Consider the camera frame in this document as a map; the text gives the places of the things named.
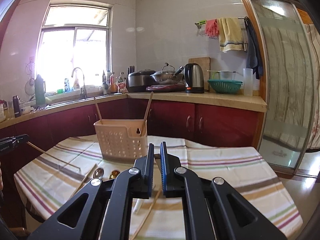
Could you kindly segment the person's left hand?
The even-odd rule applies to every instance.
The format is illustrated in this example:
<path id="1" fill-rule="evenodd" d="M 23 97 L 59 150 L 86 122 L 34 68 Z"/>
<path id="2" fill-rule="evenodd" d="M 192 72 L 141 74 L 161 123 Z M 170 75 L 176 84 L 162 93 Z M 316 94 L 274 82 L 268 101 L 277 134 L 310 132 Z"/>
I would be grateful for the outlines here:
<path id="1" fill-rule="evenodd" d="M 3 190 L 3 177 L 2 177 L 2 170 L 0 168 L 0 191 Z"/>

